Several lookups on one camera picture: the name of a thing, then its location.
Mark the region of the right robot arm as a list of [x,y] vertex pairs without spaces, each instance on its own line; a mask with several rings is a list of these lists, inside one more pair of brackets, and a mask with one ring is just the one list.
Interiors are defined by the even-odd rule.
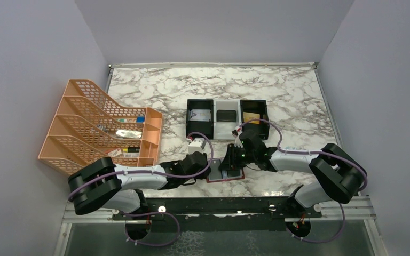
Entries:
[[300,185],[287,198],[285,209],[300,213],[327,201],[347,204],[364,189],[366,171],[345,151],[334,143],[326,144],[320,151],[292,151],[268,147],[253,131],[236,135],[219,170],[239,170],[255,164],[262,171],[298,171],[312,173],[316,182]]

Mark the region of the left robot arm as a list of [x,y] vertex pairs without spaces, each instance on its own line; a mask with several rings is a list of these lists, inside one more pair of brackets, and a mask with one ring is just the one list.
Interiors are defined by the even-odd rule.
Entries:
[[191,179],[205,179],[210,165],[207,155],[199,152],[148,167],[119,165],[111,157],[102,157],[68,177],[68,200],[77,215],[99,208],[119,209],[121,205],[134,212],[142,202],[141,194],[128,196],[128,191],[175,189]]

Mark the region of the red card holder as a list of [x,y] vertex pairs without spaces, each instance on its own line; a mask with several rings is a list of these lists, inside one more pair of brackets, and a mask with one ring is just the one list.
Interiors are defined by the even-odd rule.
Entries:
[[222,160],[223,158],[215,158],[211,161],[211,172],[206,179],[207,183],[227,182],[232,180],[241,180],[245,178],[243,169],[220,171],[219,166]]

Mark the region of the black VIP card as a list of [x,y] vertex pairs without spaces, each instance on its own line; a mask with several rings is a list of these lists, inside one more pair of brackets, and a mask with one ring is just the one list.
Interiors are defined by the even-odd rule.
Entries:
[[222,172],[219,170],[219,166],[221,164],[221,159],[215,159],[210,165],[211,172],[208,176],[210,181],[221,180],[223,178]]

